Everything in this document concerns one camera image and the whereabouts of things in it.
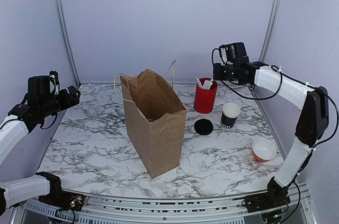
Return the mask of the brown paper bag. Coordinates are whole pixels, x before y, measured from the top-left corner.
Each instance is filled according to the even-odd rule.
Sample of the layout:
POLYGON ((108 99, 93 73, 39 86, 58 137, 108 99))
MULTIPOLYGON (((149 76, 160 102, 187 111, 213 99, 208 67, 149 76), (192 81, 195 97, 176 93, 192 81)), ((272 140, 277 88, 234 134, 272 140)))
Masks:
POLYGON ((146 69, 137 76, 118 73, 127 134, 151 178, 180 164, 187 110, 165 76, 146 69))

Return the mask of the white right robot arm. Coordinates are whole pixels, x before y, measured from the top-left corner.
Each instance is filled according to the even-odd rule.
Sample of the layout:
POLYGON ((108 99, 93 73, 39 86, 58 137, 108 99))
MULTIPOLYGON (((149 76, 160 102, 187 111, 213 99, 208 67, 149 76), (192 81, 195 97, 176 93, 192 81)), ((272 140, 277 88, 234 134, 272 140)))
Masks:
POLYGON ((251 85, 272 92, 267 97, 279 97, 299 110, 294 139, 283 164, 267 184, 267 191, 247 196, 244 203, 248 211, 269 209, 290 203, 289 187, 308 165, 316 147, 329 125, 329 101, 327 89, 315 87, 293 79, 277 66, 261 61, 240 66, 213 64, 213 78, 225 83, 234 79, 240 85, 251 85))

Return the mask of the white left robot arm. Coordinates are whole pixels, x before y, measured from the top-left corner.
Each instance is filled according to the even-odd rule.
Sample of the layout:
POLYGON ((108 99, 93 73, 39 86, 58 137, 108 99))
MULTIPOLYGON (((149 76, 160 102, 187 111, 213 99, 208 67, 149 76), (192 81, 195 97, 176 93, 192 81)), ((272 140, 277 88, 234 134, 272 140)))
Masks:
MULTIPOLYGON (((1 162, 37 125, 44 129, 46 117, 52 115, 57 118, 58 112, 79 104, 81 93, 75 87, 62 89, 57 94, 55 91, 37 96, 26 93, 24 101, 9 111, 1 124, 1 162)), ((1 213, 37 196, 45 196, 55 205, 63 205, 67 201, 60 178, 38 172, 28 178, 1 182, 1 213)))

